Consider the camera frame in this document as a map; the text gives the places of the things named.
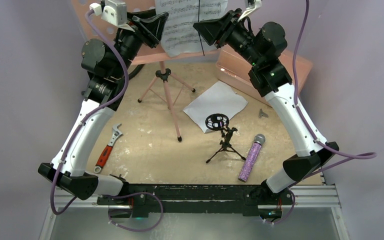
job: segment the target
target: black tripod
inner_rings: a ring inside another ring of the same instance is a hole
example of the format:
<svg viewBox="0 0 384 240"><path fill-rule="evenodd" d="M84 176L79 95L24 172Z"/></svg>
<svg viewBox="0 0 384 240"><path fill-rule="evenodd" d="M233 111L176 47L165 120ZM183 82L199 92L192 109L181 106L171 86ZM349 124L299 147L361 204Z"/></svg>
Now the black tripod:
<svg viewBox="0 0 384 240"><path fill-rule="evenodd" d="M209 163L211 159L213 159L214 156L220 152L236 153L240 156L242 160L244 161L246 160L246 158L243 157L241 154L239 154L239 152L236 151L230 144L230 140L232 139L233 133L238 130L235 127L232 127L232 128L228 127L229 118L226 115L220 114L220 113L212 114L206 118L205 124L207 128L210 130L221 131L221 137L224 138L224 141L223 140L220 141L221 148L218 151L216 151L214 155L206 161L206 163Z"/></svg>

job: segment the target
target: music notes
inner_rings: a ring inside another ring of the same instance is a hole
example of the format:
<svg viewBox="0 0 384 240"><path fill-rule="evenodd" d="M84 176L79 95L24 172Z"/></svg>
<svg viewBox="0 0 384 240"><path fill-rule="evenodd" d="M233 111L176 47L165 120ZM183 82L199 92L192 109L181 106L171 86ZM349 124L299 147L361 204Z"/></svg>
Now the music notes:
<svg viewBox="0 0 384 240"><path fill-rule="evenodd" d="M168 12L168 20L162 33L161 45L170 57L181 53L201 52L201 42L193 24L199 20L221 18L228 5L228 0L155 0L157 14ZM205 52L215 50L201 39Z"/></svg>

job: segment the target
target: beige work surface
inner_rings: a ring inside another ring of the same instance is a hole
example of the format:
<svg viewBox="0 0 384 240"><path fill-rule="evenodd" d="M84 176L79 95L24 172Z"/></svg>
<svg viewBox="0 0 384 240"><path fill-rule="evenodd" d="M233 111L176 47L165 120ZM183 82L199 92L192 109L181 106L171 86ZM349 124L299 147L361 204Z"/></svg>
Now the beige work surface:
<svg viewBox="0 0 384 240"><path fill-rule="evenodd" d="M101 174L122 175L130 183L260 184L281 169L284 160L295 154L292 141L276 112L234 89L248 101L248 105L230 120L229 127L238 129L230 143L244 157L248 155L256 134L264 134L266 143L246 183L238 180L244 161L235 153L218 153L206 164L206 160L220 148L221 133L203 133L183 108L218 81L216 65L167 63L166 67L196 89L193 93L184 88L174 105L183 141L178 142L170 111L158 96L148 92L142 103L138 103L138 98L159 68L157 63L147 64L130 81L120 107L99 136L87 163L88 171L93 171L116 123L122 123L123 136L115 143ZM175 99L182 85L171 77L168 83ZM158 80L153 89L164 96L162 80ZM259 118L260 109L269 117ZM315 175L301 184L320 185L321 179Z"/></svg>

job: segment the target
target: microphone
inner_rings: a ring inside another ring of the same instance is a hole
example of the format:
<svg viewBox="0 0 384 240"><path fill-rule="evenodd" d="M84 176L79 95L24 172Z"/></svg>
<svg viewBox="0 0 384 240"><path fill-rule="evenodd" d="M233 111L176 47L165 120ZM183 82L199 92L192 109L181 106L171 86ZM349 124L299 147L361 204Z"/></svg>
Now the microphone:
<svg viewBox="0 0 384 240"><path fill-rule="evenodd" d="M252 144L251 149L248 152L246 161L242 166L242 170L239 173L239 179L242 182L246 182L250 176L251 170L253 169L254 164L256 163L258 154L260 153L263 144L266 142L266 137L263 134L257 134L254 137L254 143Z"/></svg>

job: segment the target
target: white paper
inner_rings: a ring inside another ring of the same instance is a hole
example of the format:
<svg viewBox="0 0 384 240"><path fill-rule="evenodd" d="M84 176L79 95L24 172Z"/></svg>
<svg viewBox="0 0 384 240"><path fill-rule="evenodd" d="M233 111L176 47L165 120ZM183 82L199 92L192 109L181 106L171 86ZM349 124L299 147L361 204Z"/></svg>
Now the white paper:
<svg viewBox="0 0 384 240"><path fill-rule="evenodd" d="M218 81L185 107L183 112L198 124L204 133L208 133L211 132L205 124L208 116L224 114L232 119L247 104L248 101L243 96L237 95L226 83Z"/></svg>
<svg viewBox="0 0 384 240"><path fill-rule="evenodd" d="M168 20L162 33L161 46L170 57L181 53L199 53L215 50L215 46L209 46L193 24L199 21L218 19L223 17L228 0L155 0L157 14L167 12Z"/></svg>

